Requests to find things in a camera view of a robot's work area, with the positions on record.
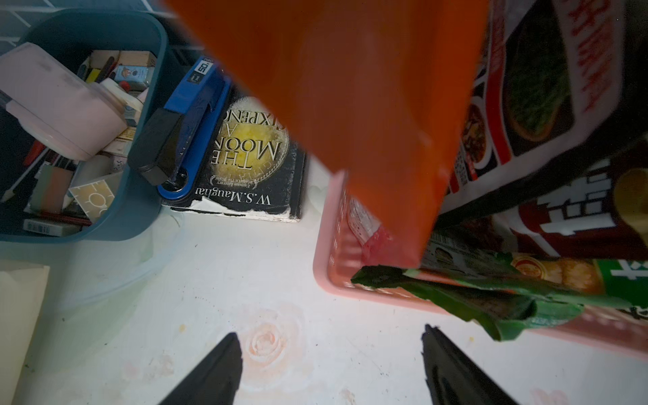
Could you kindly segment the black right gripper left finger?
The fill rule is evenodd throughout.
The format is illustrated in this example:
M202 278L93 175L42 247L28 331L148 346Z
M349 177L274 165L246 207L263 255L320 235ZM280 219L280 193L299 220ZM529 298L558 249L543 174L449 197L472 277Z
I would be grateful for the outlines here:
M160 402L160 404L232 405L241 383L243 360L235 332L218 345Z

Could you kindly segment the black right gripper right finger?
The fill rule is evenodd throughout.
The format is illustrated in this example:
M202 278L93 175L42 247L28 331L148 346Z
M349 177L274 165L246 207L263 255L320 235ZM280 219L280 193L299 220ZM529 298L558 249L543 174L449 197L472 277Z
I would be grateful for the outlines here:
M422 344L426 384L433 404L516 405L438 327L425 327Z

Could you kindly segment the dark maroon condiment packet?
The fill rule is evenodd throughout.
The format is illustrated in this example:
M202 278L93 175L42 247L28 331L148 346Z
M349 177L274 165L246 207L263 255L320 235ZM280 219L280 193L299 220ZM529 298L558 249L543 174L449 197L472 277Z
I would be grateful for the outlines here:
M462 227L471 244L492 251L645 260L647 141L542 197Z

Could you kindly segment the orange condiment packet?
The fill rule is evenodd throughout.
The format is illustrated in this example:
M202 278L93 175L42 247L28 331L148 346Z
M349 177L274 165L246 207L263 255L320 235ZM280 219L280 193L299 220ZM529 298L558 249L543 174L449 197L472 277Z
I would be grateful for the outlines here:
M420 264L447 192L486 1L170 1L167 7Z

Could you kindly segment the black red condiment packet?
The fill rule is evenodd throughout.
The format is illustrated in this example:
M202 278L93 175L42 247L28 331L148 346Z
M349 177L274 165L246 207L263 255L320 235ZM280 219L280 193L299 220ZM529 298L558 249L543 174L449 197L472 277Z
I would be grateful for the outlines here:
M438 228L563 187L647 133L644 1L493 1Z

